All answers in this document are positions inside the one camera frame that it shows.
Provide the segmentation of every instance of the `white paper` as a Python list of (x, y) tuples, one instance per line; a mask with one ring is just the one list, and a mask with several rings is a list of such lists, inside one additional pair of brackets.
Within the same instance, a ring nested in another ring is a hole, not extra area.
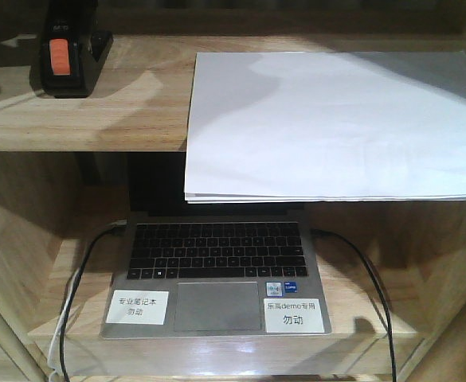
[(266, 333), (324, 333), (317, 298), (265, 298)]
[(199, 53), (185, 193), (466, 200), (466, 55)]
[(108, 324), (163, 325), (169, 292), (115, 290), (108, 310)]

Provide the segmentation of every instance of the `orange button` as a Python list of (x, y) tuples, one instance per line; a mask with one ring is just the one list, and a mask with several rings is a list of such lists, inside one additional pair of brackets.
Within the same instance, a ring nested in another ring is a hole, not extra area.
[(54, 38), (49, 42), (50, 64), (54, 76), (69, 76), (70, 58), (68, 53), (68, 41), (64, 38)]

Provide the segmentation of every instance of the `black device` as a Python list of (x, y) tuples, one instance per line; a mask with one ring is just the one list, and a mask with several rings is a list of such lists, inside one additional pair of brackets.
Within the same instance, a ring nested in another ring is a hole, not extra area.
[(89, 96), (112, 46), (96, 30), (97, 0), (51, 0), (41, 36), (41, 85), (57, 98)]

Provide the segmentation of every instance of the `laptop screen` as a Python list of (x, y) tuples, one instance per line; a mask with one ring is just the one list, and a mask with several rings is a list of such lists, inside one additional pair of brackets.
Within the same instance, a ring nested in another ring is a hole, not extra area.
[(191, 205), (185, 201), (185, 152), (129, 153), (130, 208), (150, 216), (284, 215), (301, 203)]

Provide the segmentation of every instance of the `touchpad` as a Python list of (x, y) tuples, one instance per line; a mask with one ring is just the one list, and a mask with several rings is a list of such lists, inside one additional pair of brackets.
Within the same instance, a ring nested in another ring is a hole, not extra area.
[(174, 330), (260, 330), (257, 283), (179, 283)]

